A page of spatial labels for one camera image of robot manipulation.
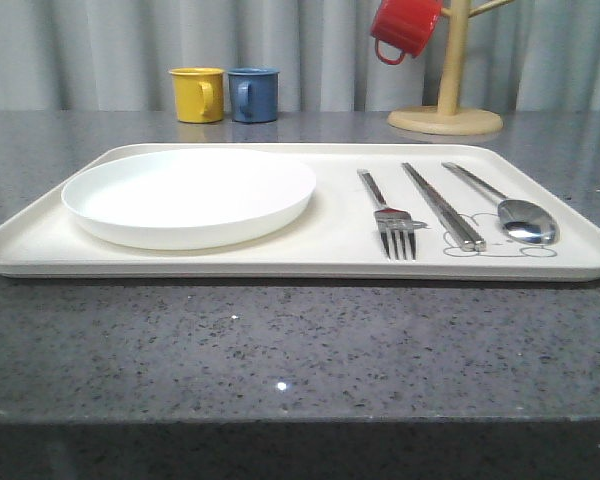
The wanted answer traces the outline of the silver fork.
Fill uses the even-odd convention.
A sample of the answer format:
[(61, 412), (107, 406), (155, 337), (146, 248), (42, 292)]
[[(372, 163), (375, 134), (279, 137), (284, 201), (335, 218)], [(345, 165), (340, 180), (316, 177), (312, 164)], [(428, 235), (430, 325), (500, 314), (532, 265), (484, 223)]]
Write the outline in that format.
[(390, 207), (371, 173), (366, 169), (358, 169), (358, 176), (370, 192), (377, 210), (374, 219), (380, 241), (389, 260), (416, 259), (415, 224), (411, 215)]

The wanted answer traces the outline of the white round plate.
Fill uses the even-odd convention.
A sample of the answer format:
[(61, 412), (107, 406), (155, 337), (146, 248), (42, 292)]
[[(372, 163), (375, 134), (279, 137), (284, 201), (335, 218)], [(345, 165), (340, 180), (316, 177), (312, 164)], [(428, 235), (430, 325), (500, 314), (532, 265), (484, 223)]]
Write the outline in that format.
[(190, 148), (107, 162), (68, 181), (64, 206), (88, 233), (142, 249), (259, 238), (293, 222), (317, 186), (304, 163), (269, 152)]

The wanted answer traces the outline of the silver spoon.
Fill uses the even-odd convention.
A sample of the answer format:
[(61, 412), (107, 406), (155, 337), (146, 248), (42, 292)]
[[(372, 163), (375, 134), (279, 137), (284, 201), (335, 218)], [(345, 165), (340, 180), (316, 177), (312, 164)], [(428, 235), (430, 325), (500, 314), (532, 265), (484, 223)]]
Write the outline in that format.
[(539, 205), (508, 197), (457, 163), (443, 162), (442, 166), (498, 200), (497, 216), (501, 229), (511, 239), (532, 245), (550, 245), (559, 241), (560, 230), (557, 221)]

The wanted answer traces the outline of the cream rabbit serving tray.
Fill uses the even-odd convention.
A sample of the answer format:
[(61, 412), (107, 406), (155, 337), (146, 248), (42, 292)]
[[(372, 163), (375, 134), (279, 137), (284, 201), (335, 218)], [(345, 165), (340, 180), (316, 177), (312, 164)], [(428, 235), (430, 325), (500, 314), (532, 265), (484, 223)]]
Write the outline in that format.
[[(0, 225), (0, 274), (20, 277), (326, 277), (588, 281), (600, 278), (600, 229), (497, 153), (466, 145), (261, 143), (309, 165), (318, 185), (305, 212), (249, 242), (153, 251), (80, 228), (53, 188)], [(495, 205), (442, 166), (454, 162), (556, 219), (559, 241), (526, 245), (501, 230)], [(369, 170), (389, 203), (426, 223), (416, 259), (387, 259), (358, 177)]]

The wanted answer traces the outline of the blue mug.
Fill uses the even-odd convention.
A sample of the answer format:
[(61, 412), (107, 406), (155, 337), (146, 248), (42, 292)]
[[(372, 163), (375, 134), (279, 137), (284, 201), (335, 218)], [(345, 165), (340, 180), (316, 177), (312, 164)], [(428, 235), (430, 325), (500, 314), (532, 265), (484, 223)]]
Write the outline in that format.
[(227, 72), (232, 120), (268, 123), (278, 118), (278, 79), (275, 68), (242, 67)]

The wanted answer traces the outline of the yellow mug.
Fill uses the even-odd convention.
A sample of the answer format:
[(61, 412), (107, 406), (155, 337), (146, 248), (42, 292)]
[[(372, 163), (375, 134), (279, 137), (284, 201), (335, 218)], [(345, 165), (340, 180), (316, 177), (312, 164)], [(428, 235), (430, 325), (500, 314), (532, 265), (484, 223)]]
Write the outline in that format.
[(169, 74), (178, 121), (203, 124), (224, 118), (223, 69), (180, 67), (171, 69)]

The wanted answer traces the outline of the wooden mug tree stand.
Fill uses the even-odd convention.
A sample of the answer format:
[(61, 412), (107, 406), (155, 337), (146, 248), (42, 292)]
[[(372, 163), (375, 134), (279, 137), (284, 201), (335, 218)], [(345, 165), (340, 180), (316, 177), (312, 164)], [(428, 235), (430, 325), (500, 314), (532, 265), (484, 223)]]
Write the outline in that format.
[(387, 118), (389, 125), (412, 132), (452, 136), (490, 134), (503, 128), (502, 118), (498, 114), (461, 107), (460, 94), (469, 20), (506, 4), (509, 1), (487, 1), (472, 7), (470, 1), (453, 0), (450, 7), (443, 10), (449, 18), (449, 31), (437, 104), (394, 110)]

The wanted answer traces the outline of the red mug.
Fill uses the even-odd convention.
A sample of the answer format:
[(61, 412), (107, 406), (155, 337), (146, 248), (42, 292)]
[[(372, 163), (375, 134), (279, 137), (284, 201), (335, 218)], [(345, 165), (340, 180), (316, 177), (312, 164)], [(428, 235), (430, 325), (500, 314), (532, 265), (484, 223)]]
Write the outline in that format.
[[(442, 14), (443, 3), (434, 0), (383, 0), (376, 11), (370, 35), (377, 58), (398, 65), (409, 55), (416, 58), (427, 45)], [(395, 59), (381, 52), (385, 43), (400, 51)]]

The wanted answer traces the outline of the grey curtain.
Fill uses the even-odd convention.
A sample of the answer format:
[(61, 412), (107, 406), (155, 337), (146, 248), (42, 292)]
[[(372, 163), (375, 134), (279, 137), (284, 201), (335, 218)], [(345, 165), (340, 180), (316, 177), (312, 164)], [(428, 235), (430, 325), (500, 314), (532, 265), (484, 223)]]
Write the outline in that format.
[[(448, 24), (380, 62), (374, 1), (0, 1), (0, 110), (169, 111), (176, 67), (266, 66), (284, 111), (385, 111), (437, 96)], [(461, 100), (600, 111), (600, 1), (515, 1), (469, 24)]]

